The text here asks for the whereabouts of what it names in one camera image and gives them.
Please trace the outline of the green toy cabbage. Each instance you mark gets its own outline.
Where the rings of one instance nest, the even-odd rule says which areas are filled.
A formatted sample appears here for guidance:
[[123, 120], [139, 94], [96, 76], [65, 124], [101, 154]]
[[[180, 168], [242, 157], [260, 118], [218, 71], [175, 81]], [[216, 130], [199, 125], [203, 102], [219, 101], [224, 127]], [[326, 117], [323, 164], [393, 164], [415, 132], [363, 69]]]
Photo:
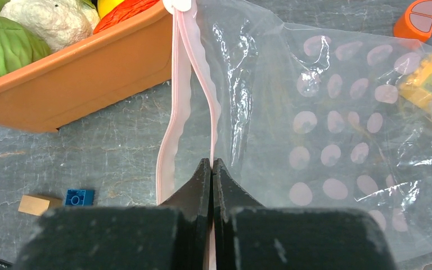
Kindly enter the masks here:
[[0, 17], [0, 77], [52, 53], [49, 45], [21, 24]]

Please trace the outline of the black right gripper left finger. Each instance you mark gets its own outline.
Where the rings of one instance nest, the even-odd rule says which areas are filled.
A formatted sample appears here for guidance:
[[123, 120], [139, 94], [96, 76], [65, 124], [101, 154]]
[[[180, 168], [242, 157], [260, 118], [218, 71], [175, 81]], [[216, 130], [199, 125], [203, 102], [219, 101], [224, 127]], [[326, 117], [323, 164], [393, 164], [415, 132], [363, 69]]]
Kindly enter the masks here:
[[211, 168], [159, 206], [64, 207], [44, 213], [14, 269], [209, 269]]

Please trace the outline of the clear zip top bag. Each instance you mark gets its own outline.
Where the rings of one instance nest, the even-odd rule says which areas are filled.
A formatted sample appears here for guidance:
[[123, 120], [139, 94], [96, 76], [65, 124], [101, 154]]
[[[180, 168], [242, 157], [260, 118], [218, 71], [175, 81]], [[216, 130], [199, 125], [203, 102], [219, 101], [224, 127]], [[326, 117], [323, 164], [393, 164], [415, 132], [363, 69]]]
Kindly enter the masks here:
[[432, 47], [281, 21], [247, 1], [165, 1], [172, 112], [156, 201], [220, 158], [269, 207], [357, 208], [397, 261], [432, 252], [432, 115], [399, 94]]

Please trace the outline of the white toy cauliflower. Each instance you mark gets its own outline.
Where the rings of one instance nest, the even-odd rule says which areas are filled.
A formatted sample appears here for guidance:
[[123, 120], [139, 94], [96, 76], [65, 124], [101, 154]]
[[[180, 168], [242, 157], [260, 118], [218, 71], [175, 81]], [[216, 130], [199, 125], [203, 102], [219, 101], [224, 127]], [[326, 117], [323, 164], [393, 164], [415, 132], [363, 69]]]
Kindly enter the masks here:
[[9, 1], [0, 16], [15, 21], [41, 37], [53, 52], [90, 36], [100, 22], [91, 1]]

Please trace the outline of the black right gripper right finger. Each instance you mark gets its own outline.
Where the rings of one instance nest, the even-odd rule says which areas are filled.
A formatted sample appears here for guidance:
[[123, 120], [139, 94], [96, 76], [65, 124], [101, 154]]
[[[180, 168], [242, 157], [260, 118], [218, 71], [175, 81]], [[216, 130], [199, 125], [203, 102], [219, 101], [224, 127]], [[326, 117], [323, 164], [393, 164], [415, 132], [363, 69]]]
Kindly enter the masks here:
[[351, 208], [266, 208], [212, 168], [217, 269], [396, 269], [375, 219]]

